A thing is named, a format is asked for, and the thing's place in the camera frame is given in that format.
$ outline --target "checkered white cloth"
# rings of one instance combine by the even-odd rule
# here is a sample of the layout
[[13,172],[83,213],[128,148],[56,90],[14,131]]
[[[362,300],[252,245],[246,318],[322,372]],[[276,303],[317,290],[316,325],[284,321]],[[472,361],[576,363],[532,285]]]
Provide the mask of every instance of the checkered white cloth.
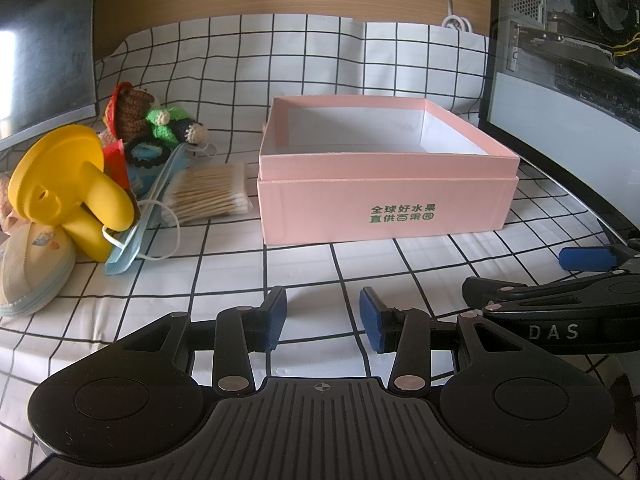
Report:
[[[285,285],[289,316],[279,346],[252,354],[255,381],[268,376],[381,376],[394,356],[376,354],[358,316],[358,292],[373,286],[390,306],[412,306],[455,320],[466,310],[467,276],[528,284],[570,280],[557,255],[567,246],[606,243],[597,220],[530,166],[504,229],[498,232],[267,247],[262,242],[256,176],[262,124],[274,96],[380,94],[427,97],[478,122],[488,40],[427,25],[361,23],[347,18],[268,14],[174,23],[127,38],[96,64],[100,111],[120,81],[145,88],[198,118],[218,147],[214,163],[244,161],[254,209],[182,227],[177,254],[137,260],[106,276],[79,257],[68,283],[47,308],[24,319],[0,319],[0,478],[19,479],[43,459],[26,416],[33,389],[46,377],[176,310],[192,320],[225,308],[257,306]],[[100,117],[90,124],[101,129]],[[4,157],[14,167],[27,144]],[[169,252],[175,228],[148,229],[143,250]],[[609,356],[573,356],[607,385],[619,373]],[[210,384],[212,352],[198,352],[193,377]],[[452,375],[448,352],[434,352],[434,384]],[[635,478],[629,436],[612,431],[601,460]]]

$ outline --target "yellow plastic toy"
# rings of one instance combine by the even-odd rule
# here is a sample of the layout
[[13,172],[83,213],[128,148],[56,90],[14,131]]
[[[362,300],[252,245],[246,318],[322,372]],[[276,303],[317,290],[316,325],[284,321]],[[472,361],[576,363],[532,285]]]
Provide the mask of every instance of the yellow plastic toy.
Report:
[[103,169],[96,133],[78,124],[63,126],[24,155],[9,181],[9,202],[23,218],[61,226],[87,256],[105,262],[112,246],[102,236],[102,224],[114,231],[128,229],[134,207]]

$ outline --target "open cardboard box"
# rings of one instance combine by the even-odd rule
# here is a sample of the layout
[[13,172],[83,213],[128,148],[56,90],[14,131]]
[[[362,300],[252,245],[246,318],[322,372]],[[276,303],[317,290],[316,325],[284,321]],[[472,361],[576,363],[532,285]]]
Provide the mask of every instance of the open cardboard box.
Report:
[[426,99],[273,100],[258,196],[268,245],[501,229],[519,158]]

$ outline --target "blue surgical mask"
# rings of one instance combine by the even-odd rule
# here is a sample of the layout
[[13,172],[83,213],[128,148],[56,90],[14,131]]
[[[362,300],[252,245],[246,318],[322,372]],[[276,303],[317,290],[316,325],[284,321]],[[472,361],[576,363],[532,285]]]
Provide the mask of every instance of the blue surgical mask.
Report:
[[[111,237],[111,235],[105,231],[105,228],[102,228],[104,237],[114,245],[111,254],[104,264],[105,274],[121,274],[129,269],[137,256],[145,260],[164,260],[169,256],[173,256],[178,250],[180,246],[180,224],[174,212],[162,204],[160,200],[166,186],[174,177],[175,173],[187,167],[187,158],[184,149],[184,144],[178,145],[169,156],[169,159],[167,159],[167,162],[158,174],[151,189],[149,189],[145,197],[138,202],[138,206],[140,206],[140,220],[138,220],[138,222],[126,231],[123,231],[120,234],[119,240]],[[140,247],[142,246],[142,238],[145,235],[145,230],[148,226],[155,226],[160,222],[160,207],[154,207],[155,205],[167,209],[167,211],[174,216],[177,227],[175,249],[165,256],[147,256],[146,254],[140,254]]]

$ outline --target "metal pin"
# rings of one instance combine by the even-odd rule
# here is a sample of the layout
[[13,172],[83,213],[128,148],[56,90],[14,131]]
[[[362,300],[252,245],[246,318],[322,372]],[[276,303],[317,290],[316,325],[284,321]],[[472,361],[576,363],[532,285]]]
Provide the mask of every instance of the metal pin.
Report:
[[249,385],[249,381],[239,375],[228,375],[218,381],[218,387],[226,392],[239,392]]
[[396,388],[405,392],[416,392],[423,389],[426,384],[425,380],[417,375],[401,375],[394,381]]

